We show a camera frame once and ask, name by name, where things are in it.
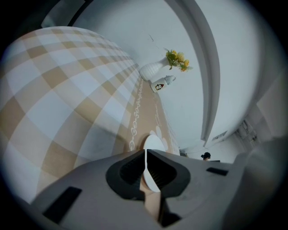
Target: white vase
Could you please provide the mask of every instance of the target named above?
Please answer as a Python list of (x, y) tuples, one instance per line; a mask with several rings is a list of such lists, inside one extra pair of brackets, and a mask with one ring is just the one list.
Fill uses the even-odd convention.
[(143, 66), (139, 70), (139, 73), (145, 81), (148, 81), (152, 79), (161, 68), (163, 68), (164, 66), (168, 66), (168, 65), (169, 65), (169, 61), (166, 57), (164, 57), (162, 60), (158, 62), (152, 62)]

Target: decorative pattern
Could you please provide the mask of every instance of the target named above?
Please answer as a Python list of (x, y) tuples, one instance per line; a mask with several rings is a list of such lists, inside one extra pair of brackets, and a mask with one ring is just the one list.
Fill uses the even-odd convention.
[(157, 104), (156, 103), (155, 103), (155, 108), (156, 108), (155, 119), (156, 119), (157, 125), (161, 127), (161, 121), (159, 119), (158, 108), (157, 108)]
[(114, 42), (75, 27), (33, 31), (7, 48), (0, 67), (1, 160), (16, 195), (30, 203), (79, 165), (129, 151), (131, 128), (141, 148), (157, 124), (153, 92), (137, 68)]
[(160, 129), (160, 127), (158, 125), (156, 126), (156, 132), (151, 130), (150, 134), (151, 135), (156, 135), (157, 137), (159, 137), (159, 139), (162, 141), (162, 144), (164, 145), (165, 151), (168, 150), (167, 141), (166, 141), (166, 139), (164, 137), (162, 138), (162, 132), (161, 132), (161, 129)]
[(135, 108), (135, 111), (134, 111), (135, 119), (132, 123), (133, 127), (131, 128), (132, 140), (129, 142), (130, 151), (133, 151), (135, 149), (134, 136), (137, 135), (137, 119), (139, 118), (139, 107), (140, 107), (140, 101), (142, 98), (142, 89), (143, 89), (143, 80), (141, 80), (140, 89), (138, 93), (138, 99), (136, 102), (137, 107)]
[(167, 126), (168, 126), (168, 133), (169, 133), (169, 138), (170, 138), (170, 144), (171, 144), (171, 151), (172, 153), (174, 153), (175, 155), (180, 155), (180, 151), (179, 151), (179, 147), (178, 147), (178, 142), (176, 140), (176, 135), (174, 130), (172, 129), (171, 125), (170, 125), (170, 121), (169, 121), (169, 117), (166, 114), (166, 110), (165, 107), (163, 105), (163, 103), (161, 103), (162, 108), (163, 108), (163, 112), (167, 121)]

